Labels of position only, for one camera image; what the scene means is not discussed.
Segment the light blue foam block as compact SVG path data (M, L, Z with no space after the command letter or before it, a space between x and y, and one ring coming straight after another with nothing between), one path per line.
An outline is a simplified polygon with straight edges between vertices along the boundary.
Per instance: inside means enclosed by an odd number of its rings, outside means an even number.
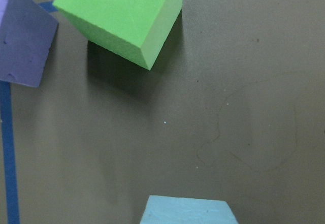
M151 195L140 223L237 223L225 201Z

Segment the green foam block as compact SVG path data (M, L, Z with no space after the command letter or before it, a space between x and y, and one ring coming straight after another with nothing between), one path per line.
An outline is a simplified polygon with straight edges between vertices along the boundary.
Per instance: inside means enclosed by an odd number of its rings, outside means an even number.
M150 70L183 0L54 0L89 41Z

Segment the far purple foam block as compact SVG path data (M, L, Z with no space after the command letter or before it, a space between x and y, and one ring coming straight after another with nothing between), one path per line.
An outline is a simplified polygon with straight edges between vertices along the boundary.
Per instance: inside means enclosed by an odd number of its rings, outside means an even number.
M39 87L57 26L33 0L1 0L1 81Z

